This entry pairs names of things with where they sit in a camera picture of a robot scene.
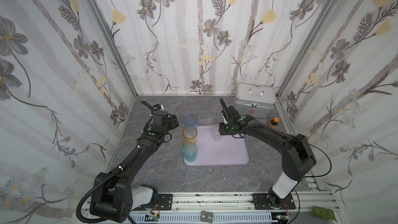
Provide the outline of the clear faceted glass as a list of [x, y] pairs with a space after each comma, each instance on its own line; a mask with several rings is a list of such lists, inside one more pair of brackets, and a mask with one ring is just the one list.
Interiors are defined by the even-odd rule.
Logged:
[[219, 124], [215, 124], [211, 127], [211, 136], [212, 139], [216, 142], [222, 139], [222, 135], [219, 132]]
[[205, 123], [206, 126], [211, 126], [211, 125], [214, 124], [212, 118], [205, 118], [205, 119], [204, 119], [204, 123]]

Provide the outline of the clear tall tumbler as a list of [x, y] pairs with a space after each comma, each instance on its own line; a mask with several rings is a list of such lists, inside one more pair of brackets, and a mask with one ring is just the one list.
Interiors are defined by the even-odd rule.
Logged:
[[211, 111], [212, 111], [214, 114], [217, 113], [217, 111], [218, 111], [219, 103], [220, 103], [220, 101], [219, 101], [218, 98], [214, 98], [214, 99], [211, 101]]

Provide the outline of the lilac plastic tray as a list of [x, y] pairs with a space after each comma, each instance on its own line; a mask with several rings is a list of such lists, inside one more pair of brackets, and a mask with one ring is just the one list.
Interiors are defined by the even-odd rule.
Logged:
[[211, 126], [199, 126], [197, 131], [196, 159], [193, 162], [184, 159], [185, 165], [189, 167], [241, 166], [249, 162], [244, 138], [236, 139], [226, 135], [216, 141], [213, 139]]

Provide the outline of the blue frosted plastic tumbler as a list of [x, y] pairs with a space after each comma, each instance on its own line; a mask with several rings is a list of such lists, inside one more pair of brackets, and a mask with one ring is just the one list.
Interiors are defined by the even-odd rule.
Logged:
[[184, 122], [184, 125], [185, 125], [186, 127], [194, 127], [194, 128], [197, 128], [197, 126], [198, 126], [198, 117], [197, 117], [196, 115], [193, 115], [193, 114], [188, 114], [188, 115], [184, 118], [183, 122]]

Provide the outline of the yellow plastic tumbler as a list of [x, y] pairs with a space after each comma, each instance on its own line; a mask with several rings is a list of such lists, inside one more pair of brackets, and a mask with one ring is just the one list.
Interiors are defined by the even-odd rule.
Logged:
[[196, 144], [198, 131], [193, 126], [185, 127], [182, 131], [185, 144]]

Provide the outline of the teal dotted plastic tumbler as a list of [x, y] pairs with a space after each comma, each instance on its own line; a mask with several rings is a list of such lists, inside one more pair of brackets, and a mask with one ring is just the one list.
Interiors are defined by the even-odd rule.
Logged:
[[197, 158], [198, 148], [194, 143], [187, 143], [182, 152], [187, 162], [194, 162]]

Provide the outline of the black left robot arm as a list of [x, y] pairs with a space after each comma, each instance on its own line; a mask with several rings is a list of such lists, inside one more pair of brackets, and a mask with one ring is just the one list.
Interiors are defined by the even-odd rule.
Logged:
[[76, 207], [76, 217], [86, 224], [107, 220], [123, 223], [131, 210], [149, 203], [156, 204], [157, 194], [153, 187], [141, 186], [150, 196], [139, 199], [133, 196], [131, 182], [145, 162], [165, 142], [171, 130], [179, 127], [176, 115], [164, 110], [152, 113], [151, 127], [144, 127], [136, 140], [136, 147], [114, 169], [99, 173], [93, 187], [83, 196]]

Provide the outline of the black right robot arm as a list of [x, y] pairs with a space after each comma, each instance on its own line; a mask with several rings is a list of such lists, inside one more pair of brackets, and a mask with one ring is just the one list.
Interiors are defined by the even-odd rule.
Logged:
[[219, 133], [230, 136], [251, 136], [278, 151], [282, 156], [282, 174], [268, 191], [266, 205], [278, 209], [286, 205], [291, 193], [316, 165], [317, 160], [307, 138], [274, 130], [250, 115], [241, 115], [233, 106], [222, 105], [224, 122]]

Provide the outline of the silver metal first-aid case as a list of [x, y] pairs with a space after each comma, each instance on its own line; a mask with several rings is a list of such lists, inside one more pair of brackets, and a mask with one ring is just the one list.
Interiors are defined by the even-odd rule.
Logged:
[[236, 110], [243, 115], [267, 118], [275, 108], [276, 96], [272, 88], [250, 84], [238, 84]]

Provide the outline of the brown bottle orange cap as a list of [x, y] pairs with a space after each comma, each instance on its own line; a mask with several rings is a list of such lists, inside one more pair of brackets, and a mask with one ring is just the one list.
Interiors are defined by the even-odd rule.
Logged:
[[279, 118], [275, 117], [275, 118], [273, 118], [273, 119], [270, 121], [269, 127], [270, 127], [271, 129], [276, 129], [277, 126], [278, 126], [278, 124], [279, 124]]

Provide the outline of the green circuit board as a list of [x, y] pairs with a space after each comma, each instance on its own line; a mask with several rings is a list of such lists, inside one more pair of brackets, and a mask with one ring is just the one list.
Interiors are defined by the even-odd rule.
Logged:
[[324, 207], [320, 207], [320, 206], [313, 206], [312, 210], [313, 210], [313, 214], [317, 217], [336, 221], [336, 216], [332, 209], [324, 208]]

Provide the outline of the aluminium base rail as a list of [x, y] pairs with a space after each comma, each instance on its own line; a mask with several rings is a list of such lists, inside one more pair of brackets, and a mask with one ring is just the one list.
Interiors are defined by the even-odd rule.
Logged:
[[340, 211], [335, 197], [329, 191], [293, 191], [272, 207], [266, 192], [174, 192], [160, 193], [154, 207], [141, 207], [142, 211], [160, 212], [259, 212], [289, 213], [312, 211], [314, 206]]

